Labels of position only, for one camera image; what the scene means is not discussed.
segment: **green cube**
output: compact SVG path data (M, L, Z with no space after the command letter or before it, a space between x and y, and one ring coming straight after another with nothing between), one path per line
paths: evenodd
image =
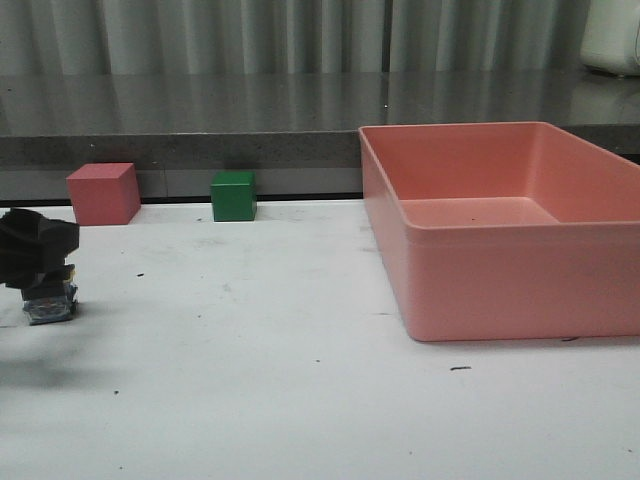
M218 172L211 182L216 222L251 221L256 217L256 180L253 172Z

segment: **table surface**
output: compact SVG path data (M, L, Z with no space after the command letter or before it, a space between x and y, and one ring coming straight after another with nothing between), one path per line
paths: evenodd
M0 289L0 478L640 476L640 338L415 342L362 201L144 206L70 259L71 322Z

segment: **gray countertop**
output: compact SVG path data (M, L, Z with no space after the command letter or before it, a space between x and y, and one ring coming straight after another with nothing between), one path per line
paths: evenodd
M206 195L222 168L257 170L261 194L359 192L360 126L525 120L640 154L640 79L583 70L0 77L0 200L66 198L64 176L95 161L135 162L145 197Z

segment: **gray curtain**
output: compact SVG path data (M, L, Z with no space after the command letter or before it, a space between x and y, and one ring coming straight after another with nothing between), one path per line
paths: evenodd
M0 0L0 75L575 68L589 0Z

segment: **pink cube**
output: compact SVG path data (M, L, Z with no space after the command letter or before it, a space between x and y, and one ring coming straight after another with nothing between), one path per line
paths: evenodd
M80 225L126 225L140 210L133 163L88 163L67 177Z

